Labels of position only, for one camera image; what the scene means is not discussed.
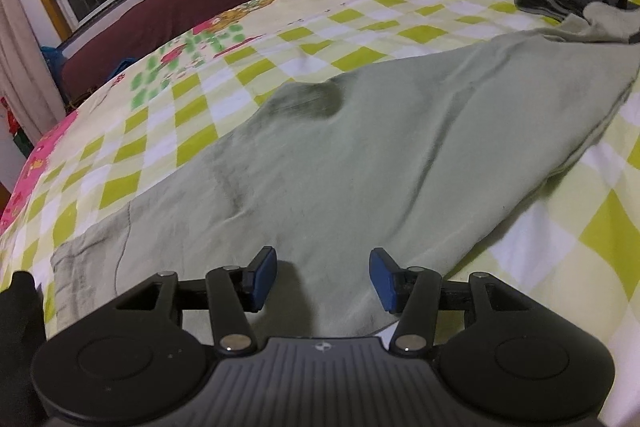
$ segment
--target metal screw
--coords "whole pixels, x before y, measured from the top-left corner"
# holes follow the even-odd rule
[[[427,341],[420,335],[402,335],[396,339],[396,347],[403,351],[418,351],[427,345]]]
[[[231,333],[220,339],[220,346],[227,351],[241,351],[251,346],[251,339],[241,333]]]

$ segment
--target circular pad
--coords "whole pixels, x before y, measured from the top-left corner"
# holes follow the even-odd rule
[[[137,425],[178,407],[202,383],[202,345],[148,311],[89,315],[45,343],[31,375],[47,412],[73,423]]]
[[[595,413],[613,383],[599,341],[552,312],[494,312],[441,346],[438,371],[464,402],[505,420]]]

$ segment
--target beige curtain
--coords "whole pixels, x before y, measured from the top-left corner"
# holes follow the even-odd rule
[[[33,144],[65,118],[20,0],[0,0],[0,92]]]

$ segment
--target checkered bedsheet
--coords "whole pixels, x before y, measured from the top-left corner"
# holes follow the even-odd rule
[[[133,104],[128,118],[40,178],[0,237],[0,289],[14,270],[30,270],[42,284],[47,330],[54,333],[49,259],[55,248],[245,121],[284,82],[323,82],[375,61],[552,22],[518,12],[513,0],[353,0],[215,58],[202,52],[183,64],[178,57],[173,70],[180,78],[165,76],[162,89]],[[157,66],[154,56],[129,68],[121,84],[139,91],[145,71]],[[612,425],[640,402],[639,135],[636,83],[599,143],[523,203],[454,274],[490,271],[603,340],[618,371],[604,410]]]

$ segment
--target black glove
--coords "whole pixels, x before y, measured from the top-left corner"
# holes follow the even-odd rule
[[[31,384],[31,359],[44,343],[42,301],[28,272],[0,293],[0,426],[34,427],[47,414]]]

